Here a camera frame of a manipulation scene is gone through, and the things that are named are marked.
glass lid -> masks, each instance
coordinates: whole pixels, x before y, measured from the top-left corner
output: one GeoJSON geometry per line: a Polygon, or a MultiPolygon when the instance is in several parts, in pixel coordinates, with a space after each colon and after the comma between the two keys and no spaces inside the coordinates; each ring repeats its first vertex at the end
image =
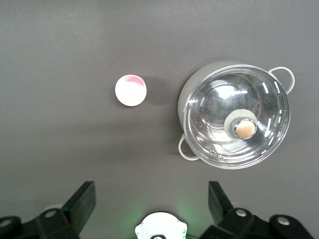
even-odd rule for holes
{"type": "Polygon", "coordinates": [[[287,96],[269,72],[233,65],[212,72],[193,89],[184,108],[186,141],[205,162],[244,168],[269,156],[290,123],[287,96]]]}

gray background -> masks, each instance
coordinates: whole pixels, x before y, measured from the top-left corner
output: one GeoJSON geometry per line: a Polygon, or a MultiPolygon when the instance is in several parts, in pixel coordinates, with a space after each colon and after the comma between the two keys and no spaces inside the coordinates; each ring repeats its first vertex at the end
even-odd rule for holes
{"type": "MultiPolygon", "coordinates": [[[[164,210],[199,236],[212,219],[209,180],[236,206],[282,213],[319,237],[319,1],[1,1],[0,216],[24,222],[94,180],[83,239],[133,238],[164,210]],[[289,67],[292,121],[281,146],[246,169],[188,162],[177,150],[177,101],[200,67],[237,60],[289,67]],[[115,97],[136,74],[148,95],[115,97]]],[[[287,83],[287,75],[277,76],[287,83]]]]}

